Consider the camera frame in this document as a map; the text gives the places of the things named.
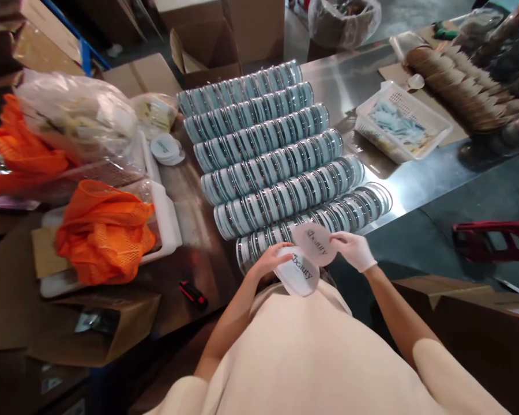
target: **clear plastic bag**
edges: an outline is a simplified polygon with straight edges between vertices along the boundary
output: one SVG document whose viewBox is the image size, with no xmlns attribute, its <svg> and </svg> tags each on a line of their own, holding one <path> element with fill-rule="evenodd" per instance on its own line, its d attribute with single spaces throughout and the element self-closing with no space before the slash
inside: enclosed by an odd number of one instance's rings
<svg viewBox="0 0 519 415">
<path fill-rule="evenodd" d="M 137 95 L 131 98 L 130 103 L 148 141 L 159 134 L 169 133 L 179 112 L 177 100 L 160 93 Z"/>
<path fill-rule="evenodd" d="M 353 50 L 375 33 L 382 10 L 377 0 L 311 0 L 307 17 L 318 45 Z"/>
<path fill-rule="evenodd" d="M 76 165 L 122 154 L 137 131 L 127 97 L 101 80 L 26 70 L 16 95 L 29 130 Z"/>
<path fill-rule="evenodd" d="M 475 9 L 460 26 L 452 45 L 461 46 L 461 51 L 471 56 L 487 39 L 488 34 L 502 21 L 503 14 L 495 9 Z"/>
</svg>

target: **warehouse floor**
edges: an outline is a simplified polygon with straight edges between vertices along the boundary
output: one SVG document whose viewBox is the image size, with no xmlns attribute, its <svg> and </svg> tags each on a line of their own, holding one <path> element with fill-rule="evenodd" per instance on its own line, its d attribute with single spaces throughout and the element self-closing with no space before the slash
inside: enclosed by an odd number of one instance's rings
<svg viewBox="0 0 519 415">
<path fill-rule="evenodd" d="M 382 22 L 368 42 L 385 39 L 434 21 L 460 16 L 470 11 L 470 0 L 380 0 Z M 304 63 L 309 46 L 307 16 L 287 9 L 285 60 Z M 177 73 L 168 42 L 153 39 L 146 45 L 124 51 L 110 59 L 113 66 L 160 52 Z M 255 68 L 245 67 L 251 72 Z M 500 277 L 519 287 L 519 263 L 474 264 L 460 258 L 451 244 L 451 226 L 480 220 L 519 220 L 519 157 L 502 164 L 460 187 L 367 235 L 371 250 L 391 279 L 422 274 L 480 281 L 503 287 L 492 279 Z M 354 315 L 385 335 L 384 323 L 367 282 L 354 274 L 342 258 L 329 266 L 343 297 Z"/>
</svg>

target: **round sticker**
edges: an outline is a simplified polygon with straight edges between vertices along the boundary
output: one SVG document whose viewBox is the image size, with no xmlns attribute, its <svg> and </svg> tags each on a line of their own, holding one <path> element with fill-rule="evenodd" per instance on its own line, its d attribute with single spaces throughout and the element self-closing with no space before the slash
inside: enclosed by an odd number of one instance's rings
<svg viewBox="0 0 519 415">
<path fill-rule="evenodd" d="M 290 295 L 307 297 L 319 284 L 319 268 L 310 262 L 301 248 L 284 247 L 277 256 L 292 254 L 292 259 L 275 268 L 275 274 Z"/>
<path fill-rule="evenodd" d="M 308 260 L 317 266 L 333 262 L 336 249 L 330 243 L 330 232 L 315 223 L 305 223 L 292 230 L 292 239 L 300 246 Z"/>
</svg>

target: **white glove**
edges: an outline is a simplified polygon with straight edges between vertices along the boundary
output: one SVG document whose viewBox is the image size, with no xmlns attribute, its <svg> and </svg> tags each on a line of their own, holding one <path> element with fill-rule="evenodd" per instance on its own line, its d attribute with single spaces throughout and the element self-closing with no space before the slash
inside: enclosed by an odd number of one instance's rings
<svg viewBox="0 0 519 415">
<path fill-rule="evenodd" d="M 348 232 L 335 232 L 332 234 L 330 242 L 338 249 L 346 261 L 361 273 L 377 265 L 377 261 L 375 261 L 369 249 L 367 239 L 363 236 Z"/>
</svg>

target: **green object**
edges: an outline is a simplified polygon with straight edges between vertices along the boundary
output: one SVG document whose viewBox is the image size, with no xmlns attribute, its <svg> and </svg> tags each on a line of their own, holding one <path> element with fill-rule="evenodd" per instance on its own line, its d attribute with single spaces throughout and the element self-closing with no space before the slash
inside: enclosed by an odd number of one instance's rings
<svg viewBox="0 0 519 415">
<path fill-rule="evenodd" d="M 439 40 L 453 40 L 457 37 L 456 31 L 449 31 L 444 27 L 442 21 L 432 24 L 433 37 Z"/>
</svg>

